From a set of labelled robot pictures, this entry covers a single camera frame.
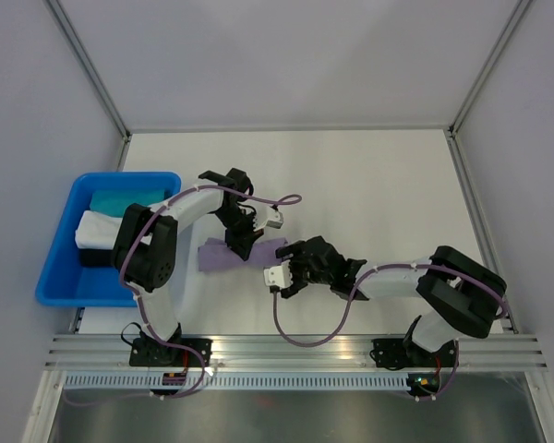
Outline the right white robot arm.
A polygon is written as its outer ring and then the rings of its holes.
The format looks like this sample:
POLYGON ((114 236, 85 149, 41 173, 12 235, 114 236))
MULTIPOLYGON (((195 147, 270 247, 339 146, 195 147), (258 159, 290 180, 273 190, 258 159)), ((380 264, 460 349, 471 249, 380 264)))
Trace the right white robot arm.
POLYGON ((345 301, 397 297, 423 299, 430 310, 417 317, 402 339, 405 358, 424 366, 447 343, 485 339, 495 320, 508 313, 507 284, 459 250, 441 245, 411 262, 372 264, 346 258, 323 237, 278 248, 277 265, 264 269, 273 298, 289 299, 309 285, 323 285, 345 301))

